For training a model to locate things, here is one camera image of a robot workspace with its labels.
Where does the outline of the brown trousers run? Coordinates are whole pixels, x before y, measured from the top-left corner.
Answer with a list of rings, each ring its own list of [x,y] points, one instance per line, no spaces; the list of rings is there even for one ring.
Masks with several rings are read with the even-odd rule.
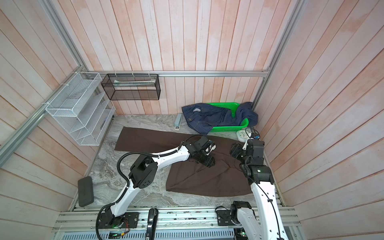
[[[191,134],[124,127],[116,151],[159,153],[177,147],[181,141],[195,141]],[[168,192],[209,197],[236,197],[252,193],[240,161],[230,156],[235,140],[208,136],[216,144],[212,152],[215,165],[208,168],[195,160],[172,164],[166,182]]]

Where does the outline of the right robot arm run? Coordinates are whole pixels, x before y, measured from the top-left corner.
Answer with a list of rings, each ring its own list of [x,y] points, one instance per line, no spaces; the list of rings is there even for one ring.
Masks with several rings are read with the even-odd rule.
[[[241,161],[241,172],[248,180],[258,210],[256,215],[248,202],[234,201],[231,218],[235,224],[242,226],[249,240],[287,240],[273,174],[264,164],[264,145],[263,141],[248,139],[243,145],[231,146],[230,155]]]

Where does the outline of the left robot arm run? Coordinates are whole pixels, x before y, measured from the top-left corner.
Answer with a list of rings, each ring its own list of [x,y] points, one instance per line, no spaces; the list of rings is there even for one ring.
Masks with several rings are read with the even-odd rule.
[[[101,208],[96,220],[96,229],[99,229],[103,221],[110,225],[117,220],[119,226],[123,222],[122,216],[126,213],[128,206],[140,190],[152,184],[158,170],[189,159],[194,159],[206,167],[212,167],[215,159],[211,152],[215,148],[214,141],[202,136],[195,142],[182,141],[176,148],[160,153],[129,152],[121,156],[117,163],[117,170],[126,181],[126,185],[114,202]],[[138,158],[126,176],[121,169],[121,163],[131,155],[137,155]]]

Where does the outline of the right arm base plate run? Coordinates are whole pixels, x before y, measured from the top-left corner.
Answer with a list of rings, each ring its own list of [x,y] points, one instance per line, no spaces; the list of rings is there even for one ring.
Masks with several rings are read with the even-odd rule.
[[[215,210],[219,226],[256,226],[258,222],[254,215],[254,211],[248,208],[240,208],[232,213],[225,208]]]

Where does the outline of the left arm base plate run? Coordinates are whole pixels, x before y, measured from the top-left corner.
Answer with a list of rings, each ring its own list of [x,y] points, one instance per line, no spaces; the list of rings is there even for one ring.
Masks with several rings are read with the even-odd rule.
[[[138,220],[139,212],[127,212],[118,217],[111,213],[101,213],[97,226],[99,229],[131,229],[137,227]]]

